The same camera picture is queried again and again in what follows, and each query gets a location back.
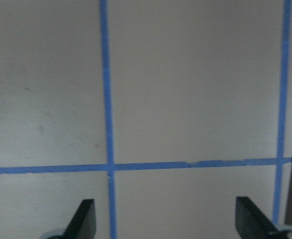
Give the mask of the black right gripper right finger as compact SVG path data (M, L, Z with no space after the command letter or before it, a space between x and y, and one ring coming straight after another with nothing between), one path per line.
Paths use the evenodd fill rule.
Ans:
M236 197L235 228L241 239L282 239L280 231L248 197Z

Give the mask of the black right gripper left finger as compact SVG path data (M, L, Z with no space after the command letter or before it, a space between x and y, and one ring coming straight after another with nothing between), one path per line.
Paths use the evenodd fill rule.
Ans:
M94 239L97 230L94 199L82 200L64 231L64 239Z

